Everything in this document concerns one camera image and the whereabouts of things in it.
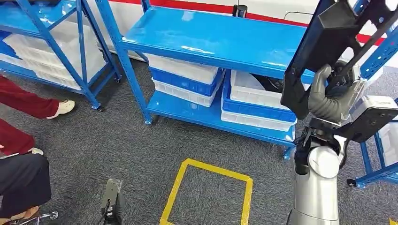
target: blue plastic bin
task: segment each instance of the blue plastic bin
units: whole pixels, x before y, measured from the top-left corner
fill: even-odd
[[[173,86],[186,90],[190,90],[204,96],[211,96],[217,86],[218,81],[222,78],[222,69],[220,68],[217,71],[217,75],[215,76],[213,83],[210,85],[191,80],[186,77],[178,76],[163,70],[155,69],[153,67],[149,67],[149,70],[151,71],[154,80],[160,81],[162,83],[171,84]]]
[[[230,99],[231,94],[231,70],[228,70],[225,74],[224,87],[223,87],[223,105],[222,109],[226,112],[239,113],[251,116],[259,116],[274,120],[282,120],[286,122],[295,122],[296,115],[285,109],[278,109],[273,107],[267,107],[263,105],[255,105],[245,102],[233,101]]]

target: person's leg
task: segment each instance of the person's leg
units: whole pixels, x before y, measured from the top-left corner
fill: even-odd
[[[39,154],[0,160],[0,218],[11,218],[51,199],[49,164]]]
[[[60,102],[55,99],[44,99],[22,90],[12,81],[0,75],[0,103],[43,119],[54,116]]]
[[[0,119],[0,151],[5,155],[14,153],[24,154],[34,147],[35,141],[32,136],[11,126]]]

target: person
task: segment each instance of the person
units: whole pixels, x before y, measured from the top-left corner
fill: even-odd
[[[54,119],[75,107],[71,100],[44,99],[0,75],[0,103],[39,119]],[[51,199],[49,163],[31,135],[0,119],[0,225],[29,219]]]
[[[75,102],[56,99],[44,99],[34,93],[27,92],[9,79],[0,75],[0,103],[22,111],[38,119],[54,119],[66,114],[75,107]],[[0,144],[5,155],[14,153],[24,154],[34,148],[34,139],[31,135],[11,126],[0,119]]]

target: knee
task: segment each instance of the knee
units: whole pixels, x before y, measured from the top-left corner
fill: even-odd
[[[48,160],[46,157],[40,154],[25,154],[25,160],[28,162],[30,167],[36,169],[48,168]]]

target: red pants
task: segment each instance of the red pants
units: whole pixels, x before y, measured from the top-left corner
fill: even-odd
[[[43,99],[36,94],[24,91],[9,79],[0,75],[0,103],[43,119],[55,115],[59,101]],[[0,119],[0,145],[4,146],[0,151],[6,155],[17,152],[24,154],[34,147],[34,139]]]

